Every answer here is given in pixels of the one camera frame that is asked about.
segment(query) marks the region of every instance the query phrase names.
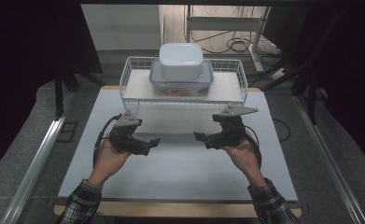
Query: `human hand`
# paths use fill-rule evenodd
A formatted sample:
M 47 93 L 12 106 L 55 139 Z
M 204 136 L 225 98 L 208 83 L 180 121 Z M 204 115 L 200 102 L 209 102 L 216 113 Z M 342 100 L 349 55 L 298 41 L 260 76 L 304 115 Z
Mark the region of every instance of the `human hand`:
M 246 131 L 246 134 L 252 137 L 249 131 Z M 255 148 L 246 139 L 237 147 L 223 147 L 222 149 L 228 153 L 234 165 L 246 176 L 251 188 L 257 189 L 266 185 L 258 158 L 255 155 Z
M 95 186 L 103 186 L 106 180 L 114 175 L 130 157 L 130 152 L 118 152 L 109 142 L 109 133 L 99 147 L 97 161 L 88 179 Z

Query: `gray floor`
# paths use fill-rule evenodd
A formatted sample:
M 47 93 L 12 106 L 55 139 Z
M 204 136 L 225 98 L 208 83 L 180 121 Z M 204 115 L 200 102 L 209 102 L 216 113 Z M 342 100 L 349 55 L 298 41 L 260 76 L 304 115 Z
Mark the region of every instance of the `gray floor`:
M 156 51 L 99 52 L 104 74 L 97 76 L 108 85 L 118 85 L 118 76 L 128 55 L 156 56 L 157 53 Z M 255 79 L 257 75 L 255 75 L 249 57 L 237 57 L 244 62 L 248 79 Z M 22 211 L 19 223 L 54 223 L 57 218 L 53 214 L 53 205 L 57 200 L 58 190 L 100 90 L 88 80 L 80 76 L 77 78 L 80 83 L 80 90 L 77 92 L 66 120 L 67 122 L 77 122 L 76 134 L 70 143 L 58 142 L 54 145 Z M 257 85 L 269 80 L 270 78 L 263 79 Z M 290 137 L 281 142 L 281 146 L 302 206 L 301 223 L 353 223 L 343 198 L 336 189 L 324 160 L 318 153 L 314 140 L 293 100 L 290 93 L 292 83 L 293 80 L 283 83 L 266 91 L 265 95 L 273 118 L 282 120 L 290 128 Z M 38 90 L 37 103 L 30 118 L 10 146 L 6 156 L 0 161 L 0 220 L 54 118 L 54 103 L 53 84 L 49 83 Z M 352 138 L 329 114 L 322 101 L 318 101 L 316 104 L 316 119 L 317 127 L 347 183 L 354 191 L 365 215 L 365 156 Z M 288 129 L 285 125 L 275 120 L 274 126 L 281 140 L 288 136 Z M 68 139 L 68 134 L 61 133 L 59 139 Z M 111 218 L 99 217 L 96 223 L 108 223 L 111 220 Z M 159 222 L 149 219 L 119 218 L 117 223 Z M 176 220 L 170 220 L 166 223 L 176 223 Z M 179 220 L 178 223 L 193 222 L 185 219 Z M 199 220 L 197 223 L 248 223 L 248 220 Z

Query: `plastic container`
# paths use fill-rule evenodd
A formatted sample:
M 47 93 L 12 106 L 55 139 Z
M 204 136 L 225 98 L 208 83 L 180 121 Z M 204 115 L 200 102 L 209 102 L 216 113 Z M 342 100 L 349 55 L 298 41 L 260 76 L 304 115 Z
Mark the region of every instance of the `plastic container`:
M 203 73 L 203 52 L 197 44 L 164 44 L 159 59 L 162 75 L 168 80 L 193 80 Z
M 160 61 L 152 62 L 149 81 L 153 90 L 159 96 L 206 96 L 214 81 L 212 66 L 209 61 L 203 61 L 203 73 L 198 78 L 189 81 L 170 81 L 161 74 Z

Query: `wall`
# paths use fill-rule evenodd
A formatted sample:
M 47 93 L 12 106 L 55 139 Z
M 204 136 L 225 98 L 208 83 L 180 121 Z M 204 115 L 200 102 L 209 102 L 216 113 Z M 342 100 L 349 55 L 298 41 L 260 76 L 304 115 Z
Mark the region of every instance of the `wall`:
M 159 6 L 81 5 L 97 50 L 159 49 Z

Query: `plaid sleeve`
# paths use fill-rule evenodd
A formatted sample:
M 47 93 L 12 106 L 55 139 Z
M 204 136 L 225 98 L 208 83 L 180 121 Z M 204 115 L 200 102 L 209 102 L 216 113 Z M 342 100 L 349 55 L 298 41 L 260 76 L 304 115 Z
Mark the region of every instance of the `plaid sleeve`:
M 90 185 L 82 180 L 66 201 L 65 210 L 57 223 L 92 223 L 101 201 L 102 187 Z
M 260 189 L 248 187 L 258 218 L 262 223 L 299 223 L 290 211 L 287 202 L 278 193 L 273 182 L 266 178 L 267 185 Z

